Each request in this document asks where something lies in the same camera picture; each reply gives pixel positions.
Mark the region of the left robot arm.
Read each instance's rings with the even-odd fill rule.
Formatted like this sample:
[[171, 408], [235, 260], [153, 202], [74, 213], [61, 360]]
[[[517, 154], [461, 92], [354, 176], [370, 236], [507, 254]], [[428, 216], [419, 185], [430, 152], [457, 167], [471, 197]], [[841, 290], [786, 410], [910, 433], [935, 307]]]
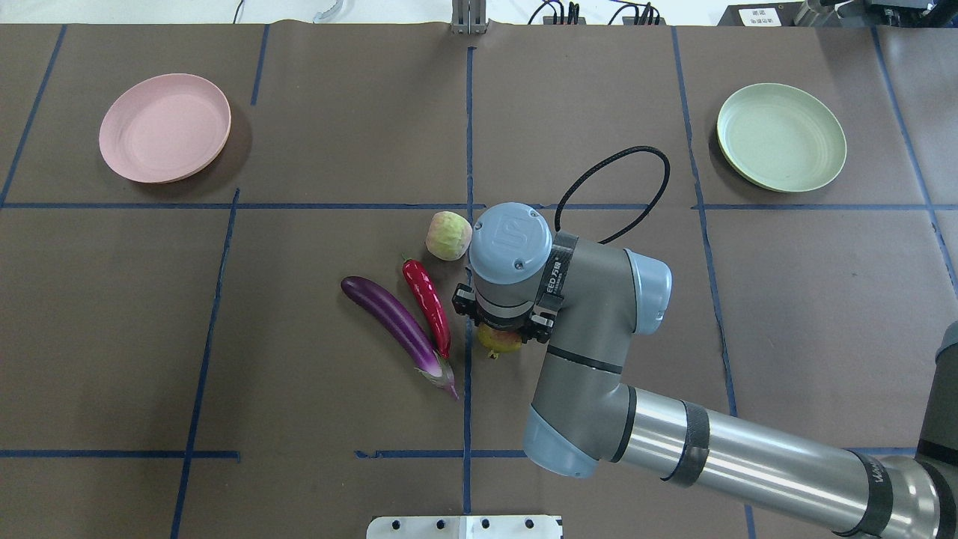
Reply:
[[523, 449], [555, 474], [601, 461], [647, 469], [849, 538], [956, 536], [956, 327], [945, 330], [913, 457], [838, 449], [622, 381], [633, 335], [653, 334], [673, 274], [660, 260], [563, 231], [526, 204], [483, 211], [472, 285], [455, 310], [546, 344]]

